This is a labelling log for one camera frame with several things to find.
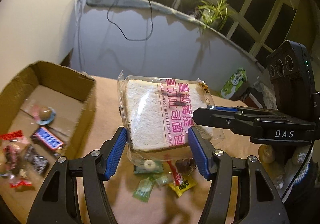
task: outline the blue gripper pad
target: blue gripper pad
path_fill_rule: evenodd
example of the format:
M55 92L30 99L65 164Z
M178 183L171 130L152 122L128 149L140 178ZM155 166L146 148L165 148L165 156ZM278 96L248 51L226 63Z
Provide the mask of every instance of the blue gripper pad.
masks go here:
M188 130L188 142L195 158L199 173L203 175L206 180L208 180L210 176L208 158L206 157L201 145L199 144L199 141L192 128L189 128Z
M113 176L116 173L116 170L117 170L117 167L126 143L127 143L127 130L123 128L115 144L113 145L113 148L107 159L107 169L104 175L108 180L110 179L111 176Z

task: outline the hand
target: hand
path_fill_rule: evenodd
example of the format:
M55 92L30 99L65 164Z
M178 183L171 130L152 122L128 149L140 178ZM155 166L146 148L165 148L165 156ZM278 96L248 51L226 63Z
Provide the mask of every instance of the hand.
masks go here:
M289 196L292 184L296 185L300 183L308 172L313 148L305 163L304 160L309 148L310 146L291 147L271 145L261 145L259 147L258 154L261 164L278 190L283 202L285 202ZM301 166L300 174L292 182Z

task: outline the chocolate bar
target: chocolate bar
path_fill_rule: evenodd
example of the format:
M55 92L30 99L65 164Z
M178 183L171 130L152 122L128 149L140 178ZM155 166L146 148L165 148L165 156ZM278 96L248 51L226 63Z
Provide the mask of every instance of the chocolate bar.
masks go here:
M49 162L44 156L40 156L32 145L29 145L24 159L31 163L38 174L44 176L48 169Z
M60 156L64 146L64 142L62 142L45 127L39 127L31 136L31 140L35 144L40 143L44 148L46 148L47 151L49 151L55 157Z

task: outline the yellow candy wrapper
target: yellow candy wrapper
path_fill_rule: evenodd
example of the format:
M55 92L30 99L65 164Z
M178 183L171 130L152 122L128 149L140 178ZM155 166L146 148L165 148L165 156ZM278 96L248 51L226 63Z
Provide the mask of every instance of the yellow candy wrapper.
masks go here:
M175 186L174 183L169 183L169 187L175 191L178 197L180 197L185 191L189 190L190 188L194 187L197 184L195 180L189 175L188 177L183 177L183 183Z

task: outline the camera lens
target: camera lens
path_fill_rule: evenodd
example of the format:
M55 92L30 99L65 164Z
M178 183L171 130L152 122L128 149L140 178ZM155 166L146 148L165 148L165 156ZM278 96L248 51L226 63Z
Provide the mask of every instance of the camera lens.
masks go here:
M277 69L277 73L279 74L279 76L282 76L284 73L284 68L283 68L283 64L280 59L278 59L276 61L276 69Z
M286 67L287 67L287 69L289 71L292 71L292 69L293 69L293 61L292 61L292 58L291 58L290 55L287 55L285 57L285 65L286 65Z
M270 72L271 77L275 76L275 68L272 65L270 65L269 72Z

